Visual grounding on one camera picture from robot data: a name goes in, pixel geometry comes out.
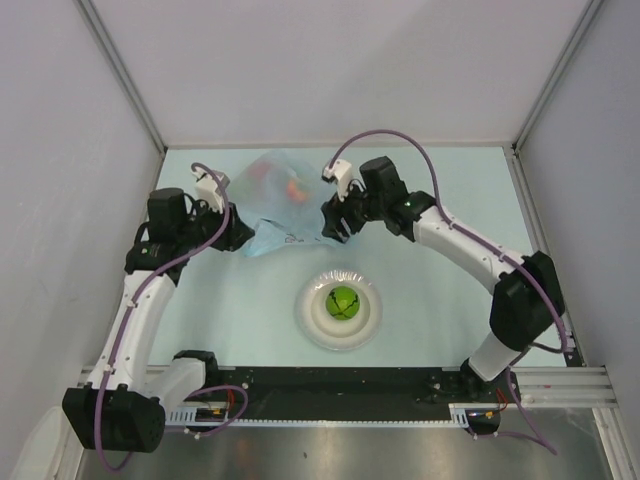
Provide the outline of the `light blue plastic bag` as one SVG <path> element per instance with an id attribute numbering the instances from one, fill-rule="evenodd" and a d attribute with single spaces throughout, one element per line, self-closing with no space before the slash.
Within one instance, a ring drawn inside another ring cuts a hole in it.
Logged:
<path id="1" fill-rule="evenodd" d="M 287 198 L 286 186 L 291 179 L 309 191 L 306 203 L 295 204 Z M 332 194 L 332 187 L 308 162 L 294 159 L 284 150 L 259 156 L 228 187 L 240 218 L 254 230 L 243 254 L 258 257 L 285 246 L 336 246 L 337 241 L 321 234 L 321 206 Z"/>

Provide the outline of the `green fake watermelon ball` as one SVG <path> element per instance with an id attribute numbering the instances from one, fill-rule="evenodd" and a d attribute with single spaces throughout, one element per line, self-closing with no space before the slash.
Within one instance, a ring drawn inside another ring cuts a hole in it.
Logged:
<path id="1" fill-rule="evenodd" d="M 351 320 L 360 310 L 359 295 L 348 286 L 334 287 L 325 299 L 325 309 L 332 318 L 338 321 Z"/>

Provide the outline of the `white paper plate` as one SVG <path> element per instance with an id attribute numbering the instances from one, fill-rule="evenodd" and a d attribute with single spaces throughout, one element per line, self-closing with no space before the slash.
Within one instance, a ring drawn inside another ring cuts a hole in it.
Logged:
<path id="1" fill-rule="evenodd" d="M 295 314 L 301 331 L 316 345 L 349 351 L 377 335 L 383 307 L 377 288 L 363 274 L 333 269 L 306 283 L 296 297 Z"/>

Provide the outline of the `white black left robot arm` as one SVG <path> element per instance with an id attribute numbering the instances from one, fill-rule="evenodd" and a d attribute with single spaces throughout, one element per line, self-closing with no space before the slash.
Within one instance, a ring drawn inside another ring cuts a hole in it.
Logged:
<path id="1" fill-rule="evenodd" d="M 161 317 L 189 260 L 207 248 L 234 252 L 252 235 L 222 188 L 196 197 L 180 188 L 149 195 L 147 219 L 126 255 L 112 330 L 85 384 L 68 388 L 62 400 L 84 448 L 150 453 L 183 401 L 231 395 L 210 351 L 178 352 L 153 380 L 146 371 Z"/>

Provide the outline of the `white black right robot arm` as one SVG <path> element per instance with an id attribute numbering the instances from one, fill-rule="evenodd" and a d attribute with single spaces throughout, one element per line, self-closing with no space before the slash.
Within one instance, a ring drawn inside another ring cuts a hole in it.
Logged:
<path id="1" fill-rule="evenodd" d="M 381 222 L 396 236 L 428 247 L 465 270 L 491 295 L 490 332 L 464 362 L 463 393 L 484 401 L 497 389 L 497 377 L 551 325 L 561 326 L 565 303 L 553 260 L 537 251 L 520 255 L 466 225 L 424 191 L 411 192 L 388 157 L 360 167 L 342 159 L 327 164 L 322 178 L 336 192 L 321 211 L 322 234 L 344 243 L 368 222 Z"/>

